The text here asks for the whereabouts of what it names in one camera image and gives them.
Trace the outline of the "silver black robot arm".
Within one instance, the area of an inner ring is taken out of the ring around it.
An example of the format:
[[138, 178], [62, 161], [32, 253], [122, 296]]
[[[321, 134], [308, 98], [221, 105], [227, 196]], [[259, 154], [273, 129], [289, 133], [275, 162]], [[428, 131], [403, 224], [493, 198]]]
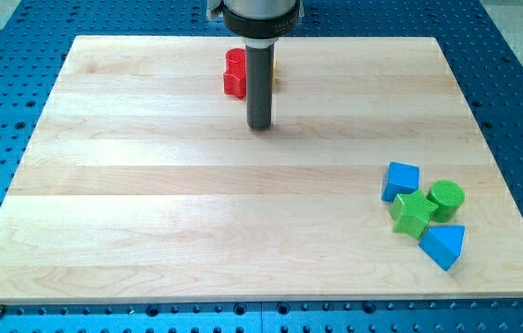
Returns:
[[268, 48], [290, 33], [304, 15], [302, 0], [207, 0], [209, 20], [222, 17], [225, 27], [253, 48]]

